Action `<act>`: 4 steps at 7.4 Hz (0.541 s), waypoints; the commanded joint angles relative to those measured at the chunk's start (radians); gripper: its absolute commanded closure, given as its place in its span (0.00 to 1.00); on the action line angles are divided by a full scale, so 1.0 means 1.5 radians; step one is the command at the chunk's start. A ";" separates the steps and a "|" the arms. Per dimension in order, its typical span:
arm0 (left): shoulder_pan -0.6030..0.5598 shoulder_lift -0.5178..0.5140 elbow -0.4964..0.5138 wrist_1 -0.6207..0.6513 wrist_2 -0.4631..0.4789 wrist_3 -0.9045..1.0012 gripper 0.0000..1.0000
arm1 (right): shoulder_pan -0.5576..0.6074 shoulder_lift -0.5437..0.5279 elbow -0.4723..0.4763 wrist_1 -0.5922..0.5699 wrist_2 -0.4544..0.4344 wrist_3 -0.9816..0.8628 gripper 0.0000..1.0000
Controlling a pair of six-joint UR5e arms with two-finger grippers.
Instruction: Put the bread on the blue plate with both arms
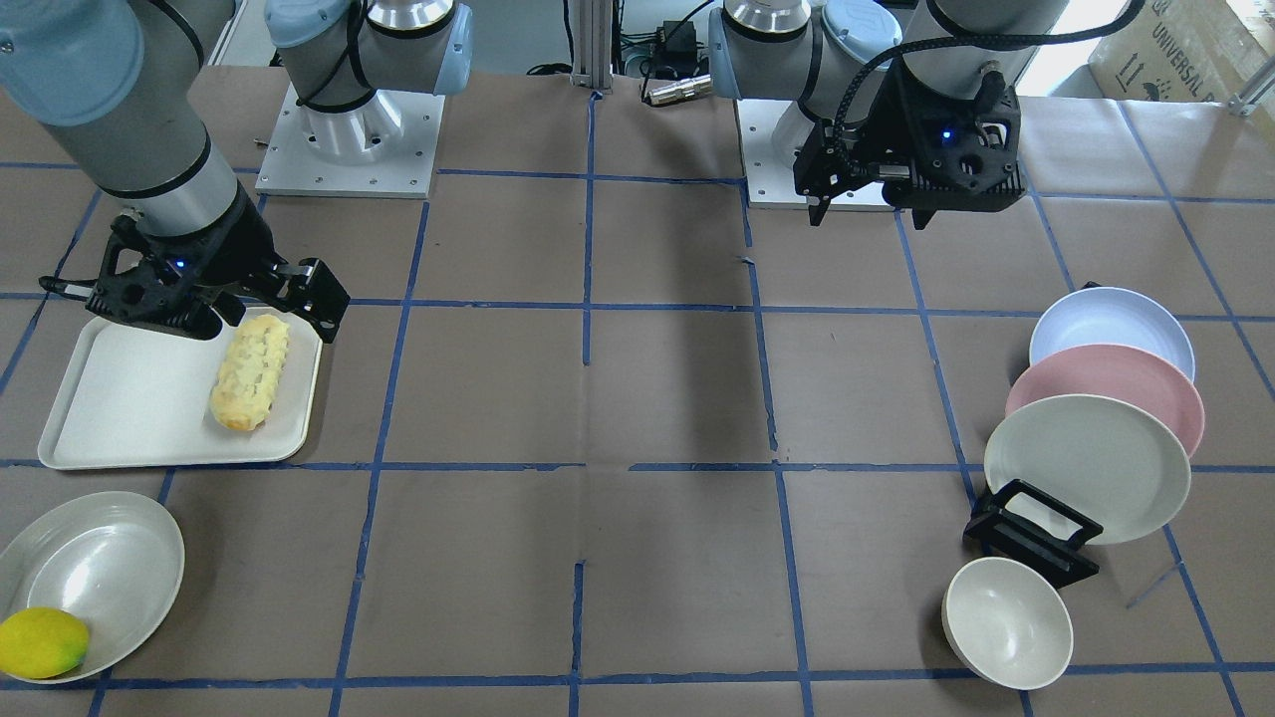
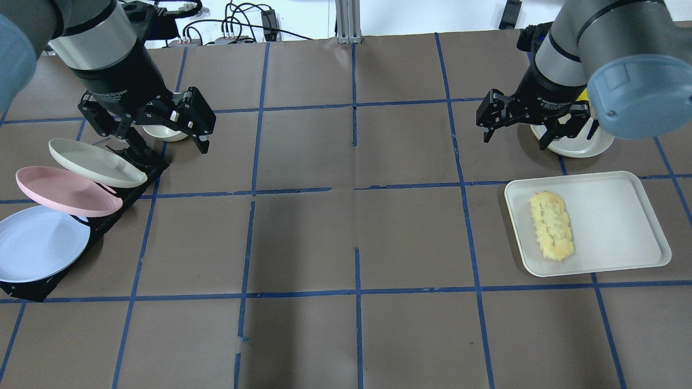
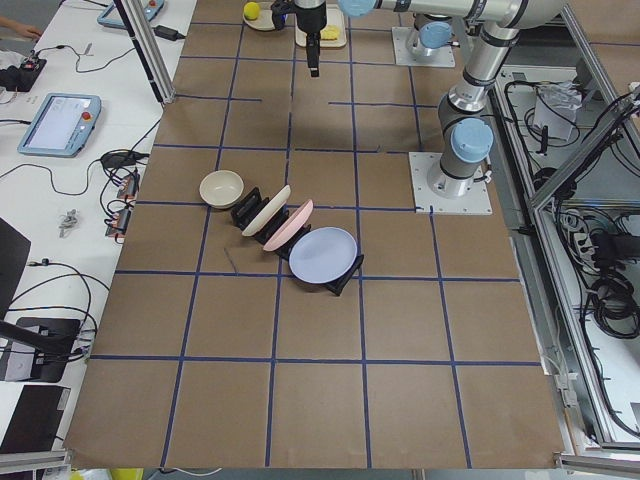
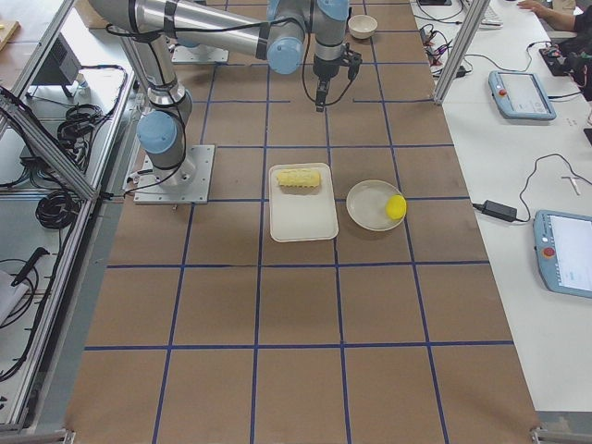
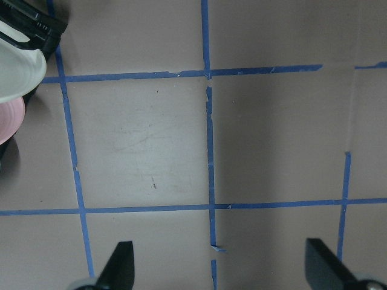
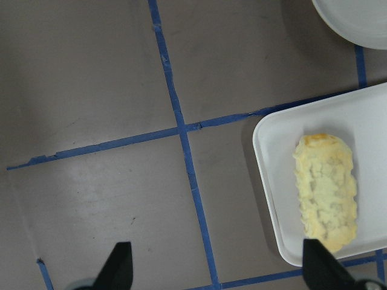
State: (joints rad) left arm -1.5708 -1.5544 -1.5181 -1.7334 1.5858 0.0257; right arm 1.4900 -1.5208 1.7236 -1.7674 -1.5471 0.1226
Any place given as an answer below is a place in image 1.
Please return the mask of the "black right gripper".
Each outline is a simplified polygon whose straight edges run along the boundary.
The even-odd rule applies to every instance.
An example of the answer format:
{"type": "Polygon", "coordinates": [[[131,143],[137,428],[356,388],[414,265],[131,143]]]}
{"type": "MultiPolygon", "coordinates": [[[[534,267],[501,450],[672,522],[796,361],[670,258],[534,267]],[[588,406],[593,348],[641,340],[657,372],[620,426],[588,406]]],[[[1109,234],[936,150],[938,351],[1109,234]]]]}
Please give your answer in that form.
{"type": "Polygon", "coordinates": [[[133,216],[111,222],[96,279],[45,276],[41,290],[82,301],[106,322],[178,336],[215,339],[237,327],[244,299],[300,316],[323,344],[332,344],[351,295],[326,263],[306,258],[289,264],[246,194],[203,230],[173,237],[145,233],[133,216]]]}

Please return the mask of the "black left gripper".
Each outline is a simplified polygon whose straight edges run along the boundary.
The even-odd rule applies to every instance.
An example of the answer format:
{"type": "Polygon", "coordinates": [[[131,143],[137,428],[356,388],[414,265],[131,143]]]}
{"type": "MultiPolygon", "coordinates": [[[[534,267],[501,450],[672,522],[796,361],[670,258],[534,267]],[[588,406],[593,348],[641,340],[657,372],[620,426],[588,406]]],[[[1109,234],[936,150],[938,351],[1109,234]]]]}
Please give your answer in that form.
{"type": "MultiPolygon", "coordinates": [[[[884,184],[889,205],[923,231],[938,211],[992,213],[1026,191],[1020,171],[1021,110],[993,63],[970,100],[938,94],[895,61],[858,130],[857,165],[884,184]]],[[[793,189],[819,227],[833,200],[866,186],[833,122],[816,122],[793,165],[793,189]]]]}

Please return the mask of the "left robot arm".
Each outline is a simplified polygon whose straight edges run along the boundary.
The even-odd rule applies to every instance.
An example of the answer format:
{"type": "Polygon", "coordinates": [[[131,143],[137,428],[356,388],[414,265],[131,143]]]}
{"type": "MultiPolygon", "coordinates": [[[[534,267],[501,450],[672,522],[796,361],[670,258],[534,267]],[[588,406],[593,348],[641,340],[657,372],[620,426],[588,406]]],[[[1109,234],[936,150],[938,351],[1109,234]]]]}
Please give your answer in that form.
{"type": "Polygon", "coordinates": [[[1062,1],[724,1],[708,17],[713,88],[792,102],[790,189],[820,225],[878,185],[923,230],[937,212],[1001,212],[1025,186],[1015,80],[1062,1]]]}

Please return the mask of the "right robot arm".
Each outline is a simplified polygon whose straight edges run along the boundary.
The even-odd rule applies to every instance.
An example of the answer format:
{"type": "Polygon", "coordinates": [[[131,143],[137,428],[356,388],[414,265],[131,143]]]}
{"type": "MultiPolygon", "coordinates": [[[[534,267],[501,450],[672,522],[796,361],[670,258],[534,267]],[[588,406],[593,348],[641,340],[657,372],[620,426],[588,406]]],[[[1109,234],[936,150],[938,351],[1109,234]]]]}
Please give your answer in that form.
{"type": "MultiPolygon", "coordinates": [[[[3,91],[122,214],[99,276],[41,278],[105,322],[214,339],[245,299],[300,316],[332,344],[351,296],[323,260],[286,260],[187,100],[237,1],[5,1],[3,91]]],[[[264,19],[293,92],[264,172],[342,176],[426,194],[440,117],[472,69],[460,1],[269,1],[264,19]]]]}

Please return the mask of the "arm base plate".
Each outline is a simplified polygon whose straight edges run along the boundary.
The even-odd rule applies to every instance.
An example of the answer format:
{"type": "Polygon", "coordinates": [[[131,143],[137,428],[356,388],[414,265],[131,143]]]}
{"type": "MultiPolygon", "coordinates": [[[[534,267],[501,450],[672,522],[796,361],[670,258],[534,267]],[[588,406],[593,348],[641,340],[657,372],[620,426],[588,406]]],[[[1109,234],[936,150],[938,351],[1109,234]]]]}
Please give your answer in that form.
{"type": "Polygon", "coordinates": [[[442,108],[442,96],[379,91],[347,114],[319,114],[297,105],[289,88],[255,189],[270,196],[425,200],[442,108]]]}
{"type": "Polygon", "coordinates": [[[810,207],[794,191],[793,165],[813,122],[789,101],[738,100],[736,112],[751,204],[794,211],[810,207]]]}

